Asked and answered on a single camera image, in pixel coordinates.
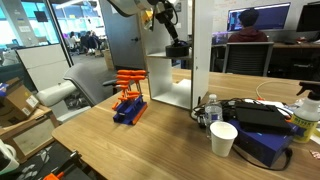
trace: blue box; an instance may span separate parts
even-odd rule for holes
[[[271,167],[292,142],[292,135],[267,134],[258,132],[246,132],[241,129],[239,121],[230,120],[238,130],[238,136],[234,143],[264,165]],[[293,132],[297,126],[290,124]]]

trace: water bottle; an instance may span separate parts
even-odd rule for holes
[[[216,121],[223,121],[222,106],[217,101],[217,95],[210,94],[207,104],[204,106],[205,111],[205,125],[207,138],[211,139],[210,125]]]

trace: ceiling light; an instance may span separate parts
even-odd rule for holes
[[[65,8],[67,6],[70,6],[72,4],[76,4],[78,2],[82,2],[83,0],[72,0],[72,1],[68,1],[62,4],[57,5],[56,9],[61,9],[61,8]]]

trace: orange object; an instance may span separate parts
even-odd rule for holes
[[[136,117],[133,119],[133,121],[132,121],[132,124],[136,124],[138,121],[139,121],[139,119],[140,119],[140,117],[142,116],[142,114],[143,114],[143,112],[147,109],[147,104],[145,104],[142,108],[141,108],[141,110],[140,110],[140,112],[136,115]]]
[[[128,99],[135,99],[137,98],[139,95],[130,95],[130,96],[127,96]]]
[[[258,98],[257,98],[257,100],[265,101],[265,99],[264,99],[264,98],[262,98],[262,97],[258,97]]]
[[[131,70],[118,70],[118,74],[130,75],[131,74]]]
[[[130,76],[130,79],[132,80],[144,80],[145,78],[145,76]]]
[[[118,97],[118,99],[119,99],[120,101],[126,101],[126,100],[128,100],[126,97]]]
[[[133,75],[146,75],[147,72],[145,70],[136,70],[136,71],[132,71]]]
[[[130,80],[130,76],[127,75],[117,75],[116,78],[121,80]]]
[[[128,95],[139,95],[140,94],[139,91],[128,91],[127,93],[128,93]]]
[[[57,176],[52,174],[52,173],[50,173],[49,175],[44,177],[43,180],[59,180],[59,179],[62,178],[62,176],[64,176],[63,172],[59,173]]]
[[[129,81],[124,81],[124,80],[121,80],[121,81],[117,81],[116,84],[120,84],[120,85],[128,85],[129,84]]]
[[[125,89],[128,89],[128,86],[127,86],[127,85],[121,85],[120,88],[121,88],[122,90],[125,90]]]
[[[116,110],[116,109],[117,109],[118,104],[119,104],[118,102],[114,103],[114,104],[113,104],[113,106],[112,106],[111,108],[112,108],[113,110]]]

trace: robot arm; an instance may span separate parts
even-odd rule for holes
[[[159,0],[107,0],[122,16],[128,17],[152,8]]]
[[[167,56],[186,56],[189,54],[189,46],[186,42],[180,41],[178,33],[171,22],[173,12],[175,12],[174,5],[169,0],[107,0],[122,16],[128,17],[144,11],[146,9],[154,8],[155,18],[160,24],[164,24],[172,37],[174,43],[166,47]]]

